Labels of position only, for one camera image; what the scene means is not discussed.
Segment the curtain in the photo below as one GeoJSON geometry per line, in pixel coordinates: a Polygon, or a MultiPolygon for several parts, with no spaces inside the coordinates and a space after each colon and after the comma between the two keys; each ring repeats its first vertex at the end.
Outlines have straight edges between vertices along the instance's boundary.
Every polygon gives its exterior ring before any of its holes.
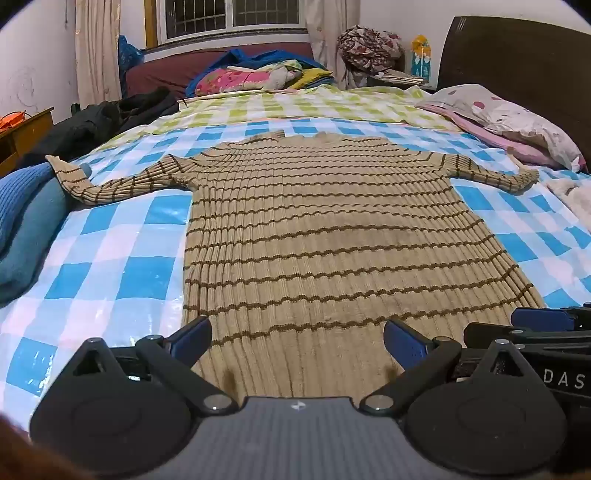
{"type": "Polygon", "coordinates": [[[82,108],[119,100],[119,13],[121,0],[76,0],[76,74],[82,108]]]}
{"type": "Polygon", "coordinates": [[[359,23],[361,0],[306,0],[306,27],[314,59],[333,72],[340,88],[354,86],[341,58],[336,39],[359,23]]]}

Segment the logo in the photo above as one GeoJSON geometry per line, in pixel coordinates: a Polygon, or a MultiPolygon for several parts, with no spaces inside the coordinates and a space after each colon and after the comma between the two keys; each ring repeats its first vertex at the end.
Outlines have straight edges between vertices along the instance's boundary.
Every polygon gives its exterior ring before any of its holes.
{"type": "Polygon", "coordinates": [[[301,400],[298,400],[297,402],[291,404],[291,408],[297,411],[304,410],[304,408],[306,408],[306,404],[301,400]]]}
{"type": "Polygon", "coordinates": [[[585,375],[570,372],[554,372],[550,368],[544,368],[544,383],[551,387],[575,388],[581,390],[585,386],[585,375]]]}

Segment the black jacket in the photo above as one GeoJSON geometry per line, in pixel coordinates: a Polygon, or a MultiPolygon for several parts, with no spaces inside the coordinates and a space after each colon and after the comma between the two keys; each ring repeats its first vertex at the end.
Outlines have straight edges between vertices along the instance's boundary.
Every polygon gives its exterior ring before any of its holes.
{"type": "Polygon", "coordinates": [[[23,155],[18,168],[43,163],[46,155],[74,160],[126,130],[176,112],[178,102],[166,87],[116,102],[89,105],[54,125],[29,153],[23,155]]]}

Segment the wooden headboard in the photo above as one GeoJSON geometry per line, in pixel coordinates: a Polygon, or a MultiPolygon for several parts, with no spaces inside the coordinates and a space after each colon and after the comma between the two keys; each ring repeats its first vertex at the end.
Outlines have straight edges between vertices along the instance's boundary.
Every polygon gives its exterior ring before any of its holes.
{"type": "Polygon", "coordinates": [[[479,83],[566,131],[591,168],[591,35],[514,18],[456,17],[439,89],[479,83]]]}

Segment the maroon mattress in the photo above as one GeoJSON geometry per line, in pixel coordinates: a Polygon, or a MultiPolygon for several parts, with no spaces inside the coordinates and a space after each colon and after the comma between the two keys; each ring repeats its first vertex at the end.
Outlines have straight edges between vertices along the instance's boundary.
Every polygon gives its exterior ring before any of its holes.
{"type": "Polygon", "coordinates": [[[177,99],[185,98],[185,88],[189,82],[233,48],[241,48],[247,55],[286,50],[312,58],[312,48],[309,43],[304,42],[260,43],[177,53],[163,59],[147,61],[128,71],[125,76],[128,95],[148,93],[162,85],[168,87],[177,99]]]}

